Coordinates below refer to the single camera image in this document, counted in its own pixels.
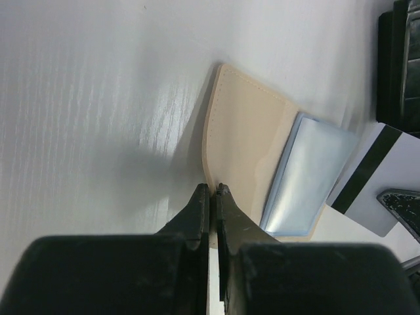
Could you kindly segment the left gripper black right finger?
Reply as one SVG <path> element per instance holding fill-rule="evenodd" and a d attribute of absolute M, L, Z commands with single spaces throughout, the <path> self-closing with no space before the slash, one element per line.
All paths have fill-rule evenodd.
<path fill-rule="evenodd" d="M 225 184 L 213 207 L 227 314 L 419 313 L 409 278 L 386 247 L 282 243 L 237 206 Z"/>

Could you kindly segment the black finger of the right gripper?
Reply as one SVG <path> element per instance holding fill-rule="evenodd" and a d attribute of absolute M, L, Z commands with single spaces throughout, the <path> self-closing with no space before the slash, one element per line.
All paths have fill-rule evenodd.
<path fill-rule="evenodd" d="M 419 237 L 419 192 L 390 188 L 377 201 L 413 236 Z"/>

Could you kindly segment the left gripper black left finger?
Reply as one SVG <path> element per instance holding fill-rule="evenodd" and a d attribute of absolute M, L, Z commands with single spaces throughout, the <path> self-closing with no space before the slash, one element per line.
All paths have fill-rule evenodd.
<path fill-rule="evenodd" d="M 2 314 L 206 314 L 209 204 L 199 184 L 155 234 L 45 236 L 23 252 Z"/>

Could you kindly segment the beige card stack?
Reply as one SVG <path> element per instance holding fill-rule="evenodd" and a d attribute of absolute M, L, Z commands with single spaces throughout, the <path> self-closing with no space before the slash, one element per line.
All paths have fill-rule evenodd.
<path fill-rule="evenodd" d="M 203 131 L 205 178 L 211 192 L 227 185 L 269 236 L 312 238 L 357 141 L 232 66 L 218 68 Z"/>

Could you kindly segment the black card holder box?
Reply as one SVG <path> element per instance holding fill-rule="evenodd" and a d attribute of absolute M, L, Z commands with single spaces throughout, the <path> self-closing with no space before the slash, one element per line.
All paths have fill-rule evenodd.
<path fill-rule="evenodd" d="M 376 120 L 419 136 L 418 1 L 395 1 L 379 17 Z"/>

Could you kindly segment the white magnetic stripe card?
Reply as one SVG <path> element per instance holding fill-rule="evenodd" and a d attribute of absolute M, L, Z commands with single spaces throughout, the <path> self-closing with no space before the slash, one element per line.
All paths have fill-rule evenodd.
<path fill-rule="evenodd" d="M 330 193 L 327 204 L 384 237 L 397 223 L 377 199 L 388 189 L 419 191 L 419 139 L 376 123 Z"/>

